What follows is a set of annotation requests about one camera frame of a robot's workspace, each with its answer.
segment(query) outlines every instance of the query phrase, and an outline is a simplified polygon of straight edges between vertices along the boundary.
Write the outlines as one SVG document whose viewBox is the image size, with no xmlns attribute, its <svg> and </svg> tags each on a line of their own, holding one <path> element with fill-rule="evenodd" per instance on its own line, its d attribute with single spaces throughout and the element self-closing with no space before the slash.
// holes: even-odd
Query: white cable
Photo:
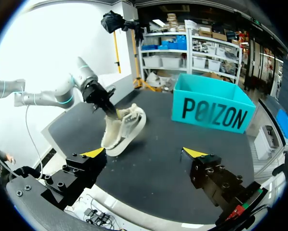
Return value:
<svg viewBox="0 0 288 231">
<path fill-rule="evenodd" d="M 28 129 L 28 125 L 27 125 L 27 112 L 28 112 L 28 108 L 29 108 L 29 106 L 27 106 L 26 112 L 25 112 L 25 125 L 26 125 L 27 132 L 28 132 L 28 134 L 29 134 L 29 137 L 30 137 L 30 139 L 31 139 L 31 141 L 32 141 L 35 149 L 36 149 L 36 152 L 37 152 L 37 155 L 38 155 L 38 158 L 39 158 L 39 161 L 40 161 L 40 167 L 41 167 L 40 176 L 37 178 L 37 180 L 40 180 L 40 179 L 42 178 L 43 167 L 42 167 L 42 161 L 41 161 L 41 157 L 40 157 L 39 151 L 38 151 L 38 149 L 37 149 L 37 147 L 36 147 L 35 142 L 33 141 L 33 138 L 32 138 L 32 136 L 31 136 L 31 134 L 30 134 L 30 132 L 29 132 L 29 129 Z"/>
</svg>

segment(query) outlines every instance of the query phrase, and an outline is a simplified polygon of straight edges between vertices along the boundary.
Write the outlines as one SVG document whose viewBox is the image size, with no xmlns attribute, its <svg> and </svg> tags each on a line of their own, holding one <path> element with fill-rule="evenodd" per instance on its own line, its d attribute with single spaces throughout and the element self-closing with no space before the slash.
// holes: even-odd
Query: yellow marker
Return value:
<svg viewBox="0 0 288 231">
<path fill-rule="evenodd" d="M 91 158 L 94 158 L 96 157 L 99 153 L 101 153 L 105 148 L 98 148 L 96 150 L 93 150 L 93 151 L 90 151 L 90 152 L 87 152 L 87 153 L 82 153 L 80 155 L 86 155 L 88 157 L 91 157 Z"/>
<path fill-rule="evenodd" d="M 202 156 L 202 155 L 208 155 L 206 153 L 200 153 L 198 151 L 194 151 L 194 150 L 191 150 L 189 148 L 185 148 L 183 147 L 183 149 L 189 154 L 191 155 L 193 158 L 196 158 L 196 157 L 199 157 L 199 156 Z"/>
</svg>

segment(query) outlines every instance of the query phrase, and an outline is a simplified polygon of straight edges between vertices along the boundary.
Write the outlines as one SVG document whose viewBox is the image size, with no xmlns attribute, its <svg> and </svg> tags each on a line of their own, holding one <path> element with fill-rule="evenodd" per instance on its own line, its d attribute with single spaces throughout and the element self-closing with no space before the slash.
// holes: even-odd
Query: storage bin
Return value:
<svg viewBox="0 0 288 231">
<path fill-rule="evenodd" d="M 277 143 L 274 143 L 277 142 L 276 137 L 269 135 L 268 130 L 274 133 L 271 126 L 260 127 L 259 134 L 254 141 L 256 154 L 259 160 L 268 160 L 278 147 Z"/>
<path fill-rule="evenodd" d="M 193 66 L 197 68 L 205 68 L 206 58 L 193 56 Z"/>
<path fill-rule="evenodd" d="M 168 48 L 176 50 L 177 49 L 177 42 L 169 42 Z"/>
<path fill-rule="evenodd" d="M 216 47 L 207 46 L 208 54 L 216 54 Z"/>
<path fill-rule="evenodd" d="M 163 67 L 170 67 L 171 69 L 179 68 L 181 58 L 176 57 L 162 57 Z"/>
<path fill-rule="evenodd" d="M 217 53 L 218 56 L 225 57 L 225 49 L 217 47 Z"/>
<path fill-rule="evenodd" d="M 244 133 L 255 108 L 236 84 L 180 74 L 174 88 L 172 120 Z"/>
<path fill-rule="evenodd" d="M 208 69 L 211 71 L 219 71 L 221 62 L 217 60 L 208 59 Z"/>
<path fill-rule="evenodd" d="M 178 50 L 187 50 L 187 43 L 185 42 L 178 42 L 177 43 L 177 49 Z"/>
<path fill-rule="evenodd" d="M 279 110 L 277 114 L 277 122 L 280 125 L 281 130 L 284 133 L 284 136 L 288 139 L 288 115 L 285 111 Z"/>
<path fill-rule="evenodd" d="M 161 67 L 162 66 L 161 58 L 158 55 L 143 57 L 143 59 L 144 59 L 144 64 L 147 67 Z"/>
<path fill-rule="evenodd" d="M 158 49 L 159 50 L 168 50 L 169 48 L 168 48 L 168 46 L 161 45 L 161 46 L 158 46 Z"/>
<path fill-rule="evenodd" d="M 170 43 L 170 42 L 169 42 L 169 41 L 166 41 L 166 40 L 165 40 L 165 41 L 161 41 L 161 45 L 162 45 L 162 46 L 167 46 L 169 43 Z"/>
</svg>

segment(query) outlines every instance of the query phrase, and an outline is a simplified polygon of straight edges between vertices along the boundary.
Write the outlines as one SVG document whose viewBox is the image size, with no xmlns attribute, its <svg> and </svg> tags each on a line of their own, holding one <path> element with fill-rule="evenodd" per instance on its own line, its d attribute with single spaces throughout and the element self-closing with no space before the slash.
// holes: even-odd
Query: cardboard box on shelf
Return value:
<svg viewBox="0 0 288 231">
<path fill-rule="evenodd" d="M 211 29 L 209 27 L 200 27 L 199 31 L 200 36 L 209 37 L 211 38 Z"/>
<path fill-rule="evenodd" d="M 232 39 L 232 43 L 233 43 L 233 44 L 235 44 L 235 45 L 238 45 L 238 46 L 240 46 L 240 42 L 239 42 L 239 41 L 237 41 L 237 40 L 235 40 L 235 39 Z"/>
<path fill-rule="evenodd" d="M 177 21 L 177 18 L 170 17 L 170 18 L 167 18 L 167 21 L 168 21 L 168 22 Z"/>
<path fill-rule="evenodd" d="M 226 35 L 222 35 L 222 34 L 220 34 L 220 33 L 213 32 L 213 33 L 212 33 L 212 37 L 213 37 L 214 39 L 219 39 L 219 40 L 227 41 Z"/>
<path fill-rule="evenodd" d="M 170 18 L 170 17 L 176 18 L 176 14 L 174 14 L 174 13 L 169 13 L 169 14 L 168 14 L 168 18 Z"/>
<path fill-rule="evenodd" d="M 213 72 L 206 72 L 206 73 L 202 74 L 202 76 L 223 80 L 223 77 L 220 77 L 219 75 L 217 75 Z"/>
</svg>

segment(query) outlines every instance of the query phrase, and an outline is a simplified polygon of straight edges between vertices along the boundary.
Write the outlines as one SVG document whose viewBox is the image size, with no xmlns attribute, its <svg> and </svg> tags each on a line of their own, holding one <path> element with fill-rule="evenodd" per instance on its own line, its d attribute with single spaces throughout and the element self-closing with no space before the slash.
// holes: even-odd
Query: black table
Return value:
<svg viewBox="0 0 288 231">
<path fill-rule="evenodd" d="M 212 224 L 222 210 L 203 191 L 196 190 L 180 164 L 182 147 L 214 153 L 243 185 L 253 180 L 253 164 L 245 134 L 207 129 L 171 121 L 172 95 L 133 91 L 117 105 L 136 103 L 144 109 L 143 131 L 118 157 L 108 164 L 97 185 L 121 202 L 150 215 L 182 223 Z M 105 131 L 104 112 L 80 103 L 49 128 L 65 154 L 84 153 L 100 147 Z"/>
</svg>

